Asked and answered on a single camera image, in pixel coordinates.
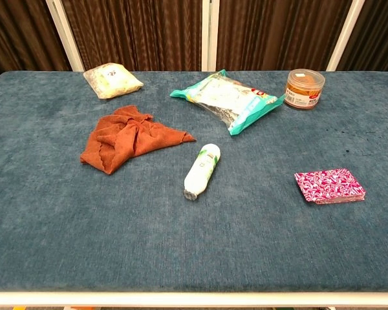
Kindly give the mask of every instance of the patterned pink box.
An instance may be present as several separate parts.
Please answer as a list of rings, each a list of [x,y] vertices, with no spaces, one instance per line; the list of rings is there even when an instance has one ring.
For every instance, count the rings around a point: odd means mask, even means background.
[[[299,172],[294,176],[308,202],[320,205],[365,199],[365,189],[347,169]]]

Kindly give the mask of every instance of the plastic bottle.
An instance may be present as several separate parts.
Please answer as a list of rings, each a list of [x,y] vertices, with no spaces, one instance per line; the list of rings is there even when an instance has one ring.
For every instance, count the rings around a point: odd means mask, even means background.
[[[184,196],[196,200],[204,192],[214,167],[220,159],[220,149],[215,144],[206,144],[201,148],[197,159],[184,180]]]

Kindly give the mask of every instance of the snack bag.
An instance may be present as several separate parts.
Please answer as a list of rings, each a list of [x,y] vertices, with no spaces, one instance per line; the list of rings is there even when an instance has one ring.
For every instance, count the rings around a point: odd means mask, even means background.
[[[182,97],[216,114],[231,135],[239,134],[266,113],[280,106],[277,98],[244,86],[226,77],[223,69],[184,90],[174,90],[171,97]]]
[[[136,92],[144,84],[132,75],[123,65],[106,63],[83,73],[99,99]]]

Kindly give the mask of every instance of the curtain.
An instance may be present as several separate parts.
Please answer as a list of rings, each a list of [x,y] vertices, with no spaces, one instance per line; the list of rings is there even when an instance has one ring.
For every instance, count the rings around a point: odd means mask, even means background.
[[[45,0],[0,0],[0,73],[70,70]]]
[[[217,68],[325,70],[351,0],[221,0]]]
[[[83,66],[200,70],[201,0],[63,0]]]
[[[366,0],[337,70],[388,71],[388,0]]]

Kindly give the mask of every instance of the jar lid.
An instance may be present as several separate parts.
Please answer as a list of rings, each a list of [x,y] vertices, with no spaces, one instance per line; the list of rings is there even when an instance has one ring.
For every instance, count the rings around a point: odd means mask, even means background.
[[[288,82],[293,86],[303,89],[321,89],[325,84],[325,78],[316,71],[309,69],[295,69],[290,71]]]

